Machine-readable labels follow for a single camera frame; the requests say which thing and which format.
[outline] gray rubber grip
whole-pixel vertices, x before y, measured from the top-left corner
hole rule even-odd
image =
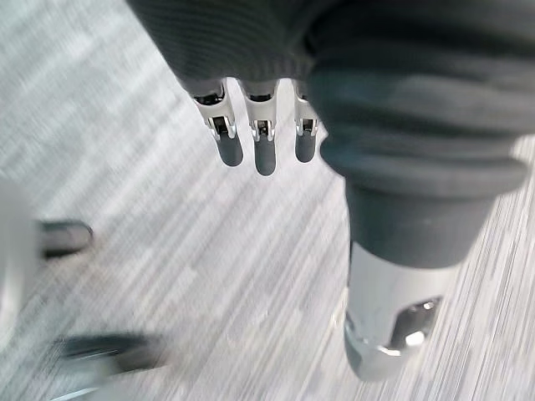
[[[255,140],[254,164],[262,175],[271,175],[275,171],[275,140],[268,140],[266,135],[260,135],[259,141]]]
[[[230,138],[228,135],[221,135],[220,140],[216,141],[217,150],[223,160],[223,163],[231,167],[235,167],[242,163],[243,151],[240,138],[236,135]]]
[[[295,135],[295,156],[302,163],[308,163],[314,157],[316,150],[316,135],[303,132],[303,135]]]

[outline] robotic arm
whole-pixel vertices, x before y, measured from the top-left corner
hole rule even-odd
[[[535,5],[129,1],[225,164],[242,161],[226,77],[262,175],[276,165],[278,79],[294,82],[302,162],[323,121],[349,208],[348,360],[363,380],[394,374],[431,334],[493,201],[527,173],[510,151],[535,127]]]

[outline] floor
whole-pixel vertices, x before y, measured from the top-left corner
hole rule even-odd
[[[261,177],[235,83],[231,169],[122,1],[3,0],[0,15],[0,171],[36,216],[84,219],[97,238],[38,278],[0,355],[2,401],[72,384],[55,338],[117,331],[165,339],[165,367],[117,382],[132,400],[535,399],[535,175],[498,200],[427,349],[361,383],[342,341],[343,181],[295,160],[289,83]],[[535,142],[517,153],[533,161]]]

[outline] black rubber cap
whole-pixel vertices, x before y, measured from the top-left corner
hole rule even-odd
[[[93,230],[83,221],[42,221],[40,224],[45,258],[71,255],[93,243]]]
[[[113,358],[122,372],[161,366],[161,345],[156,338],[112,334],[58,340],[62,359]]]
[[[236,167],[243,160],[242,144],[240,138],[236,135],[230,138],[227,135],[221,135],[220,140],[216,141],[217,150],[223,160],[223,163],[230,167]]]
[[[303,135],[295,135],[295,156],[302,163],[308,163],[314,157],[316,135],[305,131]]]
[[[275,171],[275,140],[268,140],[266,135],[260,135],[259,141],[255,140],[254,163],[261,175],[271,175]]]

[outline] black foot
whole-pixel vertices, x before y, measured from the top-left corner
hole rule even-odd
[[[63,359],[113,358],[121,372],[152,369],[161,365],[158,342],[142,336],[82,336],[66,338],[59,344]]]
[[[93,230],[82,221],[41,221],[40,225],[45,258],[71,255],[93,242]]]

